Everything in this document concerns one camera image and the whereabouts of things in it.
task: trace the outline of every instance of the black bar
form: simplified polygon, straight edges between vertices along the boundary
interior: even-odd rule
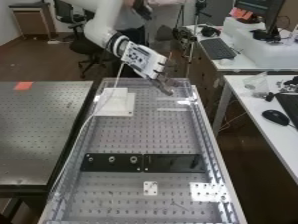
[[[203,173],[203,161],[199,154],[146,154],[143,172],[147,173]]]
[[[87,153],[81,164],[81,172],[138,173],[141,171],[141,154]]]

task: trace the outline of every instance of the equipment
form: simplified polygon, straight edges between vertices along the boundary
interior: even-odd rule
[[[232,59],[236,56],[220,38],[202,40],[201,45],[211,60]]]
[[[259,22],[258,16],[262,16],[264,19],[266,31],[251,31],[255,40],[267,42],[280,41],[279,31],[276,28],[276,18],[283,3],[284,0],[236,0],[234,6],[254,13],[247,23],[254,23],[252,20]]]
[[[220,31],[210,26],[204,26],[201,31],[204,37],[212,37],[214,35],[219,36]]]
[[[291,119],[292,124],[298,128],[298,95],[276,94],[275,97]]]
[[[290,124],[290,119],[287,118],[287,116],[276,110],[266,110],[262,113],[262,116],[267,120],[270,120],[271,122],[274,122],[282,126],[287,126]]]
[[[114,30],[115,19],[122,7],[122,0],[63,0],[87,11],[95,12],[94,18],[83,27],[85,37],[99,47],[113,53],[127,64],[134,72],[159,90],[173,94],[171,87],[177,85],[163,76],[166,58],[145,46],[134,44],[129,38]],[[149,19],[150,8],[143,0],[134,1],[134,10]]]

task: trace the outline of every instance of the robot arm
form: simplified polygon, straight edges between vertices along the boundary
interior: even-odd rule
[[[113,53],[135,73],[150,80],[167,95],[173,94],[175,83],[162,74],[166,58],[145,46],[134,44],[114,30],[114,24],[122,7],[122,0],[62,0],[87,11],[95,12],[85,27],[85,37]]]

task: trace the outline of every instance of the cable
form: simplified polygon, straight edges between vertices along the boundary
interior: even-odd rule
[[[288,126],[291,126],[298,131],[298,129],[296,129],[296,127],[294,125],[288,124]]]
[[[79,132],[78,132],[78,135],[77,135],[77,138],[75,138],[75,141],[74,141],[74,144],[73,144],[70,153],[69,153],[69,155],[67,155],[67,158],[66,158],[66,161],[65,161],[63,166],[62,166],[62,168],[61,168],[61,171],[59,171],[58,176],[57,176],[57,178],[55,178],[55,180],[54,180],[54,183],[53,183],[53,185],[52,185],[52,188],[50,188],[50,191],[49,191],[49,195],[53,193],[53,190],[54,190],[54,188],[55,188],[55,185],[57,185],[57,183],[58,183],[58,180],[59,180],[59,178],[61,178],[61,176],[62,176],[62,174],[63,174],[65,168],[66,168],[66,166],[67,166],[67,162],[69,162],[70,157],[71,157],[71,154],[73,154],[73,149],[74,149],[74,147],[75,147],[75,145],[77,145],[77,141],[78,141],[78,139],[79,139],[81,132],[82,132],[82,130],[83,130],[86,124],[89,123],[89,121],[91,120],[91,118],[95,116],[95,114],[101,111],[102,107],[105,106],[105,104],[107,103],[110,97],[111,97],[113,94],[114,94],[114,90],[115,90],[117,85],[118,85],[118,80],[119,80],[119,75],[121,75],[121,72],[122,72],[122,68],[123,68],[123,63],[121,63],[121,66],[119,66],[119,70],[118,70],[117,78],[115,78],[115,81],[114,81],[114,86],[113,86],[111,93],[109,94],[109,96],[106,97],[105,102],[101,104],[101,106],[99,106],[99,107],[97,108],[97,110],[93,112],[93,114],[87,117],[87,119],[85,120],[85,122],[83,122],[83,124],[82,124],[82,126],[81,126],[81,129],[79,129]]]
[[[242,113],[239,116],[234,117],[231,120],[226,121],[226,124],[220,127],[219,132],[223,131],[223,130],[226,130],[227,128],[230,128],[230,123],[231,123],[232,121],[235,121],[238,118],[240,118],[244,114],[246,114],[246,112]]]

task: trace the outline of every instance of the black device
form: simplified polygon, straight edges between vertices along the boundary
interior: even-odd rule
[[[276,94],[275,97],[298,129],[298,95]]]
[[[282,125],[282,126],[287,126],[290,124],[290,119],[288,117],[279,111],[276,110],[266,110],[262,113],[262,116],[272,121],[274,123]]]
[[[232,59],[236,56],[220,38],[202,40],[199,43],[211,60]]]
[[[252,30],[255,40],[279,42],[280,35],[276,28],[276,18],[284,4],[284,0],[236,0],[235,7],[252,12],[251,20],[256,16],[264,19],[266,30]]]
[[[210,26],[203,26],[203,28],[201,30],[201,34],[204,37],[212,37],[214,35],[219,36],[220,31]]]

